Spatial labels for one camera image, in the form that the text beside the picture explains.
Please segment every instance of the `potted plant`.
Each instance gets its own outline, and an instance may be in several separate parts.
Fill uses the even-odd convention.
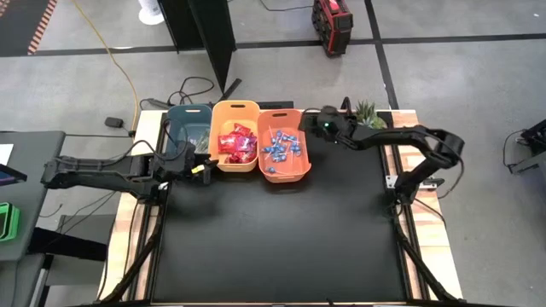
[[[358,101],[355,115],[357,116],[359,125],[365,125],[371,129],[386,128],[385,121],[377,116],[375,112],[375,102],[368,103],[368,100]]]

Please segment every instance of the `black floor stripe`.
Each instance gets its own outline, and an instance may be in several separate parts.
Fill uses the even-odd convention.
[[[130,47],[130,48],[110,48],[110,52],[116,55],[151,53],[151,52],[169,52],[177,51],[174,46],[149,46],[149,47]],[[56,55],[106,55],[104,48],[89,49],[63,49],[63,50],[38,50],[30,56],[56,56]]]
[[[407,43],[474,43],[474,42],[501,42],[501,41],[518,41],[518,40],[534,40],[546,39],[546,33],[533,34],[499,34],[499,35],[471,35],[471,36],[454,36],[454,37],[430,37],[430,38],[353,38],[350,45],[371,45],[371,44],[407,44]],[[273,41],[273,42],[245,42],[238,43],[238,49],[263,49],[263,48],[286,48],[286,47],[311,47],[320,46],[318,40],[300,40],[300,41]],[[131,48],[111,48],[113,54],[135,54],[135,53],[153,53],[153,52],[172,52],[176,51],[174,46],[148,46],[148,47],[131,47]],[[55,55],[105,55],[107,52],[104,48],[90,49],[52,49],[38,50],[36,54],[31,56],[55,56]],[[384,50],[378,51],[378,54],[384,54]],[[6,55],[9,56],[27,56],[27,54]],[[393,97],[392,107],[397,105],[396,97]]]
[[[385,49],[383,48],[383,43],[381,42],[381,35],[379,33],[377,18],[375,17],[374,6],[372,5],[371,0],[364,0],[364,3],[366,4],[366,12],[368,12],[369,25],[375,41],[375,52],[377,53],[377,59],[379,60],[381,76],[383,77],[383,84],[385,85],[389,106],[391,106],[393,109],[399,109],[396,93],[394,92],[394,85],[392,84],[391,71],[389,71]]]
[[[502,42],[546,39],[546,33],[535,34],[498,34],[498,35],[468,35],[452,37],[430,37],[430,38],[382,38],[383,44],[399,43],[474,43],[474,42]]]

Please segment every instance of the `red snack package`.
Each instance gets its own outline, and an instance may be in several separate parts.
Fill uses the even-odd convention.
[[[243,153],[241,156],[241,163],[250,163],[256,158],[256,150],[253,150],[248,153]]]
[[[229,163],[229,164],[239,164],[239,163],[242,163],[242,156],[244,155],[245,153],[243,152],[234,152],[232,154],[230,154],[224,161],[224,163]]]
[[[236,151],[237,136],[218,136],[218,152],[221,154],[232,154]]]
[[[237,142],[235,145],[235,149],[237,151],[249,152],[249,151],[252,151],[253,148],[254,148],[253,142],[250,137],[246,137],[246,136],[237,137]]]
[[[233,131],[241,136],[250,136],[252,132],[250,132],[250,128],[245,127],[241,124],[234,124]]]

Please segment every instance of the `teal basket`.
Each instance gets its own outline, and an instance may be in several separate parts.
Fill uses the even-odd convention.
[[[195,145],[195,153],[208,153],[208,138],[211,134],[212,110],[207,105],[184,105],[172,107],[167,113],[169,134],[176,142],[186,141]],[[177,144],[169,139],[167,153],[175,153]]]

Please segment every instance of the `concrete floor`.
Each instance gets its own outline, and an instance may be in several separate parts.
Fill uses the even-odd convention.
[[[144,26],[138,21],[137,1],[80,2],[112,47],[171,43],[164,24]],[[272,8],[310,2],[266,1]],[[347,2],[355,14],[353,37],[371,38],[363,0]],[[381,0],[374,6],[384,38],[546,32],[546,3],[540,0]],[[258,0],[234,0],[229,7],[238,42],[315,38],[305,9],[267,12]],[[100,47],[72,4],[60,0],[39,49]],[[533,171],[510,175],[502,166],[501,150],[509,132],[546,115],[546,42],[421,43],[386,45],[385,51],[399,106],[417,110],[424,125],[453,131],[467,143],[466,174],[441,201],[464,297],[475,303],[544,306],[546,182]],[[166,99],[188,76],[214,79],[204,51],[116,58],[141,99]],[[105,127],[105,117],[131,123],[131,90],[107,55],[0,58],[0,67],[2,130],[118,135],[123,131]],[[234,99],[294,100],[298,107],[320,107],[339,105],[349,96],[388,108],[372,45],[350,46],[346,55],[332,60],[320,47],[240,49],[234,53],[228,83],[235,78],[243,83]],[[189,91],[203,86],[190,84]],[[216,88],[195,102],[216,101],[220,95]],[[68,138],[63,154],[109,157],[129,144]],[[516,161],[526,151],[509,147],[508,156]],[[441,173],[446,185],[457,172]],[[103,194],[91,188],[49,192],[43,214],[64,206],[38,224],[53,229],[61,214],[73,214]],[[112,199],[98,214],[114,214],[117,202]],[[90,302],[96,284],[52,288],[48,305]]]

